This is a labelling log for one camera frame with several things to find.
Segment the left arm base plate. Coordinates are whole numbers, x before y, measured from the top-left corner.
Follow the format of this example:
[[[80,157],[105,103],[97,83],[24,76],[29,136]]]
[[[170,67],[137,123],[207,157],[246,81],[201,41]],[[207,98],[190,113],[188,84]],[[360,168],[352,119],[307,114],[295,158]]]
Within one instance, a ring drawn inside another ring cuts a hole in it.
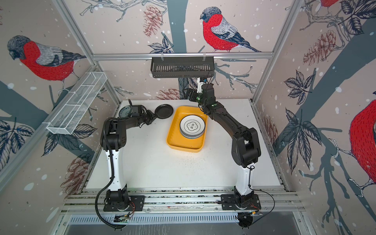
[[[141,212],[144,207],[145,197],[141,195],[105,198],[104,212]]]

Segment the yellow plastic bin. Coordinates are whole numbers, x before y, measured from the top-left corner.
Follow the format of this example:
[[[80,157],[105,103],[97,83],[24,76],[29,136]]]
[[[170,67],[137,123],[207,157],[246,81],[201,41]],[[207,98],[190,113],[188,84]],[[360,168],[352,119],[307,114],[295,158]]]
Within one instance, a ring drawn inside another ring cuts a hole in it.
[[[203,136],[198,139],[187,139],[180,133],[179,124],[182,118],[188,115],[200,116],[206,123],[206,129]],[[175,150],[198,153],[204,146],[206,131],[207,131],[208,118],[198,107],[180,106],[176,109],[173,116],[170,129],[166,138],[167,145]]]

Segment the white flower plate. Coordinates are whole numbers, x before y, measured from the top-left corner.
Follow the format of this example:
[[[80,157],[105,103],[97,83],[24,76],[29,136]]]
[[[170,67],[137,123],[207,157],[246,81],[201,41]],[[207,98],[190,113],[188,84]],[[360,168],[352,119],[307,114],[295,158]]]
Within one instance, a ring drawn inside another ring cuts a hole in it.
[[[201,135],[204,134],[206,129],[205,121],[197,115],[188,115],[180,121],[179,124],[180,133],[184,133],[185,135]]]
[[[184,133],[181,133],[181,134],[182,134],[183,137],[185,137],[185,138],[187,138],[187,139],[192,139],[192,140],[194,140],[194,139],[198,139],[198,138],[200,138],[201,136],[203,136],[203,134],[201,134],[201,135],[196,135],[196,136],[185,135]]]

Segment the small black plate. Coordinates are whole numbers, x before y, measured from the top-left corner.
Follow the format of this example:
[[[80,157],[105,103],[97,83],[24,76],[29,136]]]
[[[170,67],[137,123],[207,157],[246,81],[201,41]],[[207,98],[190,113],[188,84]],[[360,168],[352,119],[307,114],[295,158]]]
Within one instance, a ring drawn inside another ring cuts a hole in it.
[[[174,109],[171,105],[169,104],[162,104],[162,105],[159,105],[156,109],[155,109],[155,116],[159,119],[167,119],[169,117],[172,116],[174,112]]]

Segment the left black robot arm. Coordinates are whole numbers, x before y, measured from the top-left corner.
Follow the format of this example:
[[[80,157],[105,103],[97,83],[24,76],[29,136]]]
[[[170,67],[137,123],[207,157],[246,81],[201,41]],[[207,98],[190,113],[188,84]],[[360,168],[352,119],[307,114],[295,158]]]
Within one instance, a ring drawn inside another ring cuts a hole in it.
[[[156,115],[143,105],[129,104],[120,109],[118,117],[110,117],[104,122],[101,134],[101,146],[107,155],[110,182],[101,191],[106,191],[104,200],[105,212],[133,210],[132,201],[128,195],[127,184],[123,179],[122,158],[120,149],[127,142],[127,129],[150,125]]]

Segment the small green patterned plate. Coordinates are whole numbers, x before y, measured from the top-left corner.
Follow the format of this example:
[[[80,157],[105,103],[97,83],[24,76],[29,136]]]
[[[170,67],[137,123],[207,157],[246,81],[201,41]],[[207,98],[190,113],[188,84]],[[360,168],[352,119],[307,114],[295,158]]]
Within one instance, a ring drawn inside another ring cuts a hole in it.
[[[118,113],[118,117],[119,118],[130,118],[132,116],[132,110],[133,110],[132,105],[124,106],[123,108],[120,109],[120,111]]]

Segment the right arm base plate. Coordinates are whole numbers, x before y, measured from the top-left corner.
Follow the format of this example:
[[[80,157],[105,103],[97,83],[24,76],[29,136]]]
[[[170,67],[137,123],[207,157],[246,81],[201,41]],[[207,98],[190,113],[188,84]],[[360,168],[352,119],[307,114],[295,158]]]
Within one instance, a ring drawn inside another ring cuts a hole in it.
[[[222,194],[218,203],[222,206],[222,210],[261,210],[260,200],[257,194],[238,195],[238,194]]]

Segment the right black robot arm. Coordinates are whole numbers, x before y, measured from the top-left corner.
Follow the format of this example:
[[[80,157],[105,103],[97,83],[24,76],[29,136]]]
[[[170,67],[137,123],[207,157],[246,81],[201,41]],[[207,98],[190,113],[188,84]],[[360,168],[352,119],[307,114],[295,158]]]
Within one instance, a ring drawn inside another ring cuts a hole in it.
[[[231,116],[223,104],[216,100],[213,84],[201,85],[201,91],[186,88],[183,96],[192,102],[197,102],[202,112],[217,122],[231,137],[231,155],[234,162],[242,167],[234,188],[235,205],[244,210],[249,207],[258,209],[256,195],[251,186],[255,163],[261,156],[258,132],[248,128]]]

